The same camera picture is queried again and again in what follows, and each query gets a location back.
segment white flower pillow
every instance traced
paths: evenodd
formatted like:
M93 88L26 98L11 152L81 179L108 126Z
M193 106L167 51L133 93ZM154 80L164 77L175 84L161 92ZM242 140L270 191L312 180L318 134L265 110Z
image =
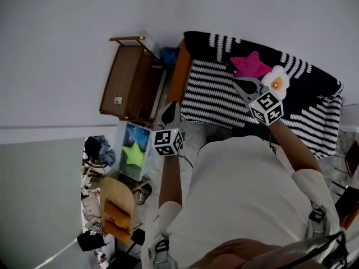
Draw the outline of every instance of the white flower pillow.
M274 91L281 100L286 97L289 77L282 66L274 66L272 71L267 73L261 82Z

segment green star pillow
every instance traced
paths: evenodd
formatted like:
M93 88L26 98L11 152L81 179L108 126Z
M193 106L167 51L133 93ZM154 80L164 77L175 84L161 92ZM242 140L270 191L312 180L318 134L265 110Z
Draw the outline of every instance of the green star pillow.
M127 155L126 164L134 164L142 168L145 161L145 154L141 151L140 146L135 142L131 147L123 146L123 151Z

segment white t-shirt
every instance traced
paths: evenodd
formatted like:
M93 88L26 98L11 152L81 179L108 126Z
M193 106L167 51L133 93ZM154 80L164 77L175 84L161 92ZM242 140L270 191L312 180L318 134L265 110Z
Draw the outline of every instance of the white t-shirt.
M321 173L304 169L291 176L258 137L230 138L200 150L186 204L166 202L156 223L169 235L169 255L186 268L232 239L272 245L305 239L311 202L327 209L331 234L338 232Z

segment pink star pillow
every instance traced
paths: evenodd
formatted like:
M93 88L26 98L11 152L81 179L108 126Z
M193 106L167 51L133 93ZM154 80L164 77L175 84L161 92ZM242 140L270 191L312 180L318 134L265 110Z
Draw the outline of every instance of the pink star pillow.
M237 68L234 78L259 78L271 72L271 67L259 61L257 51L252 52L248 57L233 57L230 60Z

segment striped blanket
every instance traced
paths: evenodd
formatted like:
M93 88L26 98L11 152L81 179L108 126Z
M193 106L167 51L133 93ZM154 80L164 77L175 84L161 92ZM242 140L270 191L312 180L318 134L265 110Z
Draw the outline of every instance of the striped blanket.
M194 37L190 38L195 38L197 44L201 44L199 32L194 33ZM187 34L186 46L192 43ZM192 53L191 46L187 46L192 57L196 58L192 61L187 80L181 107L182 118L193 123L225 128L259 127L259 122L250 116L245 102L232 86L233 66L224 63L230 57L244 57L246 53L248 55L257 50L262 62L271 67L276 64L283 66L291 79L287 97L283 100L282 121L318 159L335 154L342 107L341 82L305 61L262 45L257 47L258 44L248 41L207 33L200 33L200 36L205 36L206 44L215 51L213 59L207 57L208 50L202 55L206 60L197 59L197 50ZM238 51L238 46L244 46L245 53ZM271 52L270 59L265 58L268 51Z

